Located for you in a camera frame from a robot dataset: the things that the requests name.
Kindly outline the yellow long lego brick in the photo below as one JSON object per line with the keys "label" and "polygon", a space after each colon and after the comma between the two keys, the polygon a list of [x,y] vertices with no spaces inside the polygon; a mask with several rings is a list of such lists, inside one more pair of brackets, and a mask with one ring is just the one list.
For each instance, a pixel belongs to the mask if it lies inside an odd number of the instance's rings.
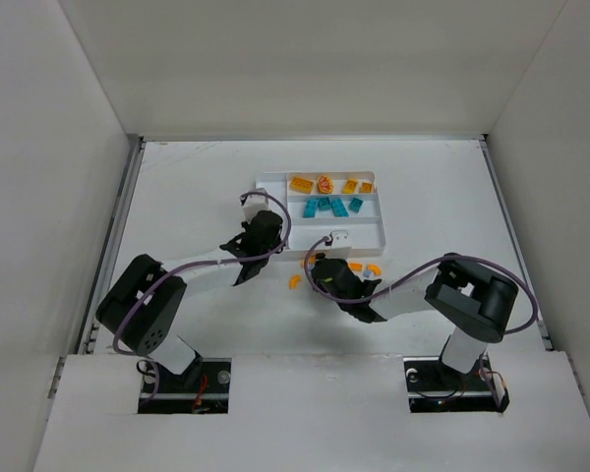
{"label": "yellow long lego brick", "polygon": [[289,189],[294,192],[311,194],[314,190],[315,183],[312,180],[302,177],[293,177],[290,181]]}

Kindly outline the teal long lego brick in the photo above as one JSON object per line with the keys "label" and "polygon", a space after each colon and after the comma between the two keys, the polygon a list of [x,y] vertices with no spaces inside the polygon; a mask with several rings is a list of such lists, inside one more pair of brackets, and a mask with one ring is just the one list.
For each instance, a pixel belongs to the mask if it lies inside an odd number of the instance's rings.
{"label": "teal long lego brick", "polygon": [[348,210],[346,209],[343,200],[341,199],[332,199],[330,201],[330,207],[332,210],[332,213],[335,217],[348,217],[349,213]]}

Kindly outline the yellow rounded lego brick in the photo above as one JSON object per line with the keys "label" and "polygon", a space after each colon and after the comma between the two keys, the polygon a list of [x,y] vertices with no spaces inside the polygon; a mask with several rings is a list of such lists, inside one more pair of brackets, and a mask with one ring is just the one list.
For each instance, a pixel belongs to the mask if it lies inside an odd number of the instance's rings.
{"label": "yellow rounded lego brick", "polygon": [[352,179],[352,178],[347,179],[344,186],[343,186],[342,193],[343,194],[354,194],[358,189],[358,184],[359,184],[359,181],[357,179]]}

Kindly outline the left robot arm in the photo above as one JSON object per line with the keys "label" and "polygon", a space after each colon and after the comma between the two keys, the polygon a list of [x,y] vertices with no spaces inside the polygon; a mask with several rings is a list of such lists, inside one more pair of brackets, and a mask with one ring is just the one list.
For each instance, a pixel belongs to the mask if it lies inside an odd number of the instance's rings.
{"label": "left robot arm", "polygon": [[205,255],[168,265],[147,254],[134,257],[98,305],[96,320],[131,352],[191,377],[200,355],[171,331],[182,302],[257,276],[268,263],[263,255],[281,244],[282,225],[282,216],[262,209],[242,223],[241,233]]}

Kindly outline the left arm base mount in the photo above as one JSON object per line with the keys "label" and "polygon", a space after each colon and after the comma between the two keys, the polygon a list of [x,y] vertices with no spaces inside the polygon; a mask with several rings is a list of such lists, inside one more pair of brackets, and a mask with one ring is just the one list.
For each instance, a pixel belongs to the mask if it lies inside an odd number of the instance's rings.
{"label": "left arm base mount", "polygon": [[229,409],[231,358],[207,358],[177,376],[147,360],[136,364],[142,376],[139,414],[221,415]]}

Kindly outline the teal square lego brick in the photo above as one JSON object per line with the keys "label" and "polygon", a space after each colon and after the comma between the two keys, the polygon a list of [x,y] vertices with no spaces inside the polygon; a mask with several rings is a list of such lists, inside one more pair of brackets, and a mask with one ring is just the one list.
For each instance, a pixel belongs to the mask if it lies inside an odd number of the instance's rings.
{"label": "teal square lego brick", "polygon": [[355,213],[358,213],[362,207],[363,201],[359,198],[353,198],[349,203],[349,209]]}

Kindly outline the teal small lego brick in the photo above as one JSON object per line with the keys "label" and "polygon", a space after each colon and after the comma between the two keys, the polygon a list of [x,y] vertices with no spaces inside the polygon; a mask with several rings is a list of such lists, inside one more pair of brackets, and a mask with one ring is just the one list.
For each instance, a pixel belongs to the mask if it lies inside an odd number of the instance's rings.
{"label": "teal small lego brick", "polygon": [[326,211],[331,209],[331,202],[329,197],[320,197],[318,200],[319,211]]}

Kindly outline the orange rectangular lego brick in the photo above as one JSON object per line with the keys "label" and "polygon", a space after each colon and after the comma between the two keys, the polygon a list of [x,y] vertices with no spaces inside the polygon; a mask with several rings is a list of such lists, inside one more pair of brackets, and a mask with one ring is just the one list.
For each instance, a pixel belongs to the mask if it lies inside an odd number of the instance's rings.
{"label": "orange rectangular lego brick", "polygon": [[308,269],[312,269],[317,261],[323,260],[325,258],[324,253],[312,254],[309,257],[303,259],[300,263],[300,267],[304,268],[307,267]]}

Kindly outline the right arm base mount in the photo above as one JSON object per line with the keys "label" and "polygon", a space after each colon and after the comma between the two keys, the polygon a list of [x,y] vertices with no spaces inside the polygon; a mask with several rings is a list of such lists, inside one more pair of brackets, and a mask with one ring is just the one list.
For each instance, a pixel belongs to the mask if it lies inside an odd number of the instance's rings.
{"label": "right arm base mount", "polygon": [[502,414],[510,404],[506,382],[487,355],[469,374],[454,371],[437,357],[408,357],[403,366],[411,413]]}

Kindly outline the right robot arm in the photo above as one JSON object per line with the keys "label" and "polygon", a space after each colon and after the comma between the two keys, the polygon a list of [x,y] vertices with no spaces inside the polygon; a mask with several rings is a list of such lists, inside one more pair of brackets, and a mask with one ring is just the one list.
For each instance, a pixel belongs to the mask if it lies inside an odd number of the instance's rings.
{"label": "right robot arm", "polygon": [[485,263],[450,253],[384,285],[362,279],[343,259],[316,256],[306,277],[314,289],[365,324],[436,311],[454,325],[440,362],[463,375],[474,370],[490,344],[502,341],[519,293],[514,280]]}

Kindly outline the orange curved quarter piece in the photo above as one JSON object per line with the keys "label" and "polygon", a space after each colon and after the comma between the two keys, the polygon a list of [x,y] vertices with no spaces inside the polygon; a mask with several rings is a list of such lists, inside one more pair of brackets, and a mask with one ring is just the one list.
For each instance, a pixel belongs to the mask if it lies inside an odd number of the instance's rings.
{"label": "orange curved quarter piece", "polygon": [[298,285],[300,284],[302,280],[302,277],[299,274],[293,275],[290,280],[289,280],[289,288],[290,289],[295,289],[298,287]]}

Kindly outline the teal rounded lego piece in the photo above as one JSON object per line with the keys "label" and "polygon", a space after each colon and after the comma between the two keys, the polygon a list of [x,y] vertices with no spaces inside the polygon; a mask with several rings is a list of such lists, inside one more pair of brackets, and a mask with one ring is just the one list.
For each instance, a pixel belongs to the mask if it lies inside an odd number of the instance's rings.
{"label": "teal rounded lego piece", "polygon": [[307,199],[304,210],[303,210],[303,217],[304,218],[314,218],[316,216],[317,210],[319,206],[318,199]]}

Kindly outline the yellow oval butterfly lego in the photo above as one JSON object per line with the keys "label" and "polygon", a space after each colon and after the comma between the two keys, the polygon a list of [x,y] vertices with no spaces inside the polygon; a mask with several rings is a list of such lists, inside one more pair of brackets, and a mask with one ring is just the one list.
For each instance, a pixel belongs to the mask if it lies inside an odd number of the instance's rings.
{"label": "yellow oval butterfly lego", "polygon": [[334,192],[333,181],[327,175],[320,175],[317,179],[318,192],[323,195],[329,195]]}

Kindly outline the yellow square lego brick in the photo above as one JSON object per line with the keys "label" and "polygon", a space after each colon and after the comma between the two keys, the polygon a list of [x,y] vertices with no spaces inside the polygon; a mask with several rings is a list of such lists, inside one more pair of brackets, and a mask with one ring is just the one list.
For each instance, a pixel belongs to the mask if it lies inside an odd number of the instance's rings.
{"label": "yellow square lego brick", "polygon": [[359,192],[362,194],[372,194],[375,191],[375,186],[371,182],[363,182],[360,186]]}

